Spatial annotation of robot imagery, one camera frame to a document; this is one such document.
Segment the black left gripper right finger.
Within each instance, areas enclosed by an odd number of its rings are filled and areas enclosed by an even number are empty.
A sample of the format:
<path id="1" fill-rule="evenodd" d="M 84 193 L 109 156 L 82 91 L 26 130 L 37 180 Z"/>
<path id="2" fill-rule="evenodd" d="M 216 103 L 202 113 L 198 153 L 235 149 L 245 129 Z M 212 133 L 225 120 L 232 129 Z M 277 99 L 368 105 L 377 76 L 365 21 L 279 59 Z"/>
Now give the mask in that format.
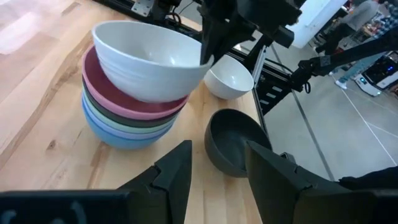
<path id="1" fill-rule="evenodd" d="M 245 163 L 261 220 L 266 224 L 293 223 L 295 205 L 307 190 L 348 191 L 337 182 L 324 179 L 254 141 L 246 142 Z"/>

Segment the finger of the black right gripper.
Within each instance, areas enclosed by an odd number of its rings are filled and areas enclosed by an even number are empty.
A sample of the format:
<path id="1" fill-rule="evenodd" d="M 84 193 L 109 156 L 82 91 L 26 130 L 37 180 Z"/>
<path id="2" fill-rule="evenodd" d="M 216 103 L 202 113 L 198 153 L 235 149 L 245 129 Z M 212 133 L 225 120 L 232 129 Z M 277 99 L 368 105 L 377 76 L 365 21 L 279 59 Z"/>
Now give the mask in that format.
<path id="1" fill-rule="evenodd" d="M 217 60 L 227 54 L 235 45 L 249 40 L 256 29 L 257 25 L 242 17 L 233 17 L 228 22 L 223 22 L 220 28 Z"/>
<path id="2" fill-rule="evenodd" d="M 219 22 L 207 12 L 202 14 L 202 36 L 201 36 L 201 57 L 200 64 L 206 64 L 211 57 L 214 57 L 213 63 L 220 58 L 219 53 Z"/>

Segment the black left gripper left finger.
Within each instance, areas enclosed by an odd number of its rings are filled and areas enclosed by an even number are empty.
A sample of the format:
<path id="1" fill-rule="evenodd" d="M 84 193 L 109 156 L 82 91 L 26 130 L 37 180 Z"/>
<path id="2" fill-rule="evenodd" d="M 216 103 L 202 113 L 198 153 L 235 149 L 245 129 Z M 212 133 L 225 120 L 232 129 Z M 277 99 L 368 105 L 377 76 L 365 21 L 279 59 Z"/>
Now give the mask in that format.
<path id="1" fill-rule="evenodd" d="M 120 186 L 129 192 L 119 223 L 184 224 L 192 181 L 192 141 L 184 140 Z"/>

